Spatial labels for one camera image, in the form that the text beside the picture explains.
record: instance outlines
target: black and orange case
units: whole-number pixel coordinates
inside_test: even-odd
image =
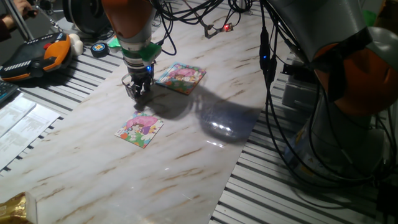
[[[47,72],[67,67],[71,60],[68,34],[49,34],[22,44],[0,67],[0,77],[6,82],[39,78]]]

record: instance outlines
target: paper document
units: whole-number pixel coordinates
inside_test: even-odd
[[[0,110],[0,137],[18,123],[28,112],[30,112],[36,103],[27,100],[20,94],[14,101],[7,104]]]
[[[7,166],[60,115],[41,105],[28,112],[0,138],[0,169]]]

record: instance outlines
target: black hockey puck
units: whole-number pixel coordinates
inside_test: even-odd
[[[104,43],[97,43],[91,46],[91,53],[96,58],[105,57],[109,54],[109,47]]]

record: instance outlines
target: colorful printed card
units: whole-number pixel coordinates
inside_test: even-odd
[[[136,111],[115,135],[145,148],[162,126],[160,118]]]
[[[175,62],[156,84],[189,95],[205,74],[201,68]]]

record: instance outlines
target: marble table surface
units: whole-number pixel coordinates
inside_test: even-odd
[[[205,22],[221,26],[226,13],[216,9]],[[243,15],[234,31],[211,40],[202,26],[176,22],[178,54],[162,54],[155,77],[174,62],[201,67],[207,74],[194,91],[155,85],[136,103],[121,65],[0,181],[0,202],[29,191],[40,224],[208,223],[266,99],[260,31],[256,16]],[[168,41],[164,48],[172,51]],[[114,135],[136,110],[164,121],[145,149]]]

